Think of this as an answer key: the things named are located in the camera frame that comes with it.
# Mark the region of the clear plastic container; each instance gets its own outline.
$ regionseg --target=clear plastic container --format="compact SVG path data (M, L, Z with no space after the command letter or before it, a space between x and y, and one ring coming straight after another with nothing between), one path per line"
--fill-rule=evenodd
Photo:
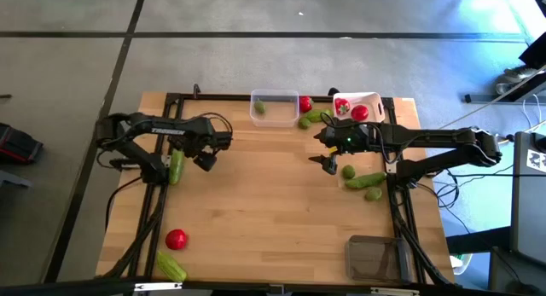
M264 103L265 112L254 104ZM299 93L296 90L253 90L250 94L250 118L256 126L290 127L298 122Z

